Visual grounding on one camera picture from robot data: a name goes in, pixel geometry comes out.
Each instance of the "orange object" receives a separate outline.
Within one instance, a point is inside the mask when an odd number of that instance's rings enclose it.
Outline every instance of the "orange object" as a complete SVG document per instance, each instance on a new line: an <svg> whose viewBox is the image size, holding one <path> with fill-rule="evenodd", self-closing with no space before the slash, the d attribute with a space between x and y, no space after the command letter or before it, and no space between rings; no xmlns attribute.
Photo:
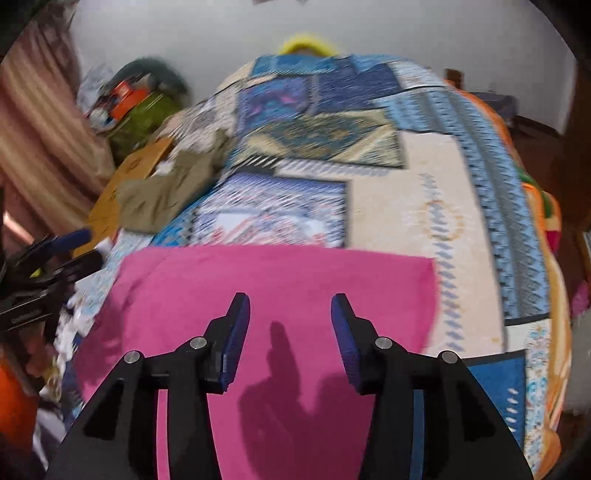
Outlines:
<svg viewBox="0 0 591 480"><path fill-rule="evenodd" d="M24 453L31 452L38 397L29 397L10 365L0 359L0 433Z"/></svg>
<svg viewBox="0 0 591 480"><path fill-rule="evenodd" d="M134 106L146 100L150 92L146 89L133 90L129 83L123 81L113 89L113 95L117 97L118 101L109 114L119 121Z"/></svg>
<svg viewBox="0 0 591 480"><path fill-rule="evenodd" d="M119 231L119 203L115 197L117 187L127 180L146 178L172 146L172 138L162 138L127 156L90 211L87 225L92 230L92 240L74 250L74 257L89 252L103 238L115 238L117 231Z"/></svg>

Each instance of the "green fabric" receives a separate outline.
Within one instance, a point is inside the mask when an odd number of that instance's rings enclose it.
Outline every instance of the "green fabric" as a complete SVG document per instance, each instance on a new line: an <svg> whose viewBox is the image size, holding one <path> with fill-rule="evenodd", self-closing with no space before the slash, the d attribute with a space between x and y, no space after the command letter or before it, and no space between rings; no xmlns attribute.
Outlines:
<svg viewBox="0 0 591 480"><path fill-rule="evenodd" d="M209 152L180 151L168 175L122 183L116 191L121 226L133 232L158 233L212 186L235 143L218 130Z"/></svg>
<svg viewBox="0 0 591 480"><path fill-rule="evenodd" d="M107 135L115 165L121 165L130 153L143 147L164 120L180 109L176 101L160 92L150 93L133 107Z"/></svg>
<svg viewBox="0 0 591 480"><path fill-rule="evenodd" d="M517 168L519 170L519 179L523 183L528 183L529 185L534 186L540 192L540 194L542 195L543 203L544 203L544 217L551 218L552 215L554 215L554 206L552 205L552 200L550 200L550 197L548 197L548 194L544 190L542 190L540 185L538 185L538 183L530 176L529 173L527 173L521 167L517 167Z"/></svg>

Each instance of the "bed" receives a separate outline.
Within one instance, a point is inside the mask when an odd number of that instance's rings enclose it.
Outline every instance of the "bed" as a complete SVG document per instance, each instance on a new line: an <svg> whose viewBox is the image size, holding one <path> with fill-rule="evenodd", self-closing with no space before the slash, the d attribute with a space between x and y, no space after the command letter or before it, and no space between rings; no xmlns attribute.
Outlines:
<svg viewBox="0 0 591 480"><path fill-rule="evenodd" d="M104 300L121 259L150 241L434 258L439 305L424 352L515 362L522 388L503 386L507 404L496 406L535 477L548 472L570 368L566 291L547 240L560 214L554 202L548 218L552 200L522 181L502 120L408 59L289 55L248 63L172 116L159 134L176 144L167 162L209 149L218 129L240 140L216 187L153 239L120 235L86 299Z"/></svg>

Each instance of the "blue patterned fabric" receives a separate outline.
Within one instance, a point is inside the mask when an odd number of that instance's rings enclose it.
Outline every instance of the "blue patterned fabric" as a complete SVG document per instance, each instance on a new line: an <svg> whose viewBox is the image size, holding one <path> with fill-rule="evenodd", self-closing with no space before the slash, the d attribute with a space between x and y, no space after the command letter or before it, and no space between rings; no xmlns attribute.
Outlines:
<svg viewBox="0 0 591 480"><path fill-rule="evenodd" d="M351 63L354 65L357 72L365 72L376 65L382 65L394 60L401 60L400 57L393 57L392 55L351 55Z"/></svg>
<svg viewBox="0 0 591 480"><path fill-rule="evenodd" d="M466 359L465 362L523 449L526 407L525 350Z"/></svg>
<svg viewBox="0 0 591 480"><path fill-rule="evenodd" d="M307 80L270 80L240 92L238 135L272 121L296 118L308 107Z"/></svg>
<svg viewBox="0 0 591 480"><path fill-rule="evenodd" d="M488 225L505 317L547 313L548 279L531 213L513 158L490 122L467 99L443 88L373 103L386 108L399 129L457 138Z"/></svg>
<svg viewBox="0 0 591 480"><path fill-rule="evenodd" d="M264 55L252 68L252 77L264 75L311 75L335 69L332 58L319 59L309 55Z"/></svg>
<svg viewBox="0 0 591 480"><path fill-rule="evenodd" d="M343 247L346 183L236 173L196 215L191 244Z"/></svg>
<svg viewBox="0 0 591 480"><path fill-rule="evenodd" d="M398 93L400 85L386 64L355 72L349 59L335 60L337 69L312 80L312 112L343 112L371 108L374 98Z"/></svg>
<svg viewBox="0 0 591 480"><path fill-rule="evenodd" d="M525 350L479 358L464 363L499 411L523 450L525 441ZM424 393L414 391L411 477L421 479L425 435Z"/></svg>

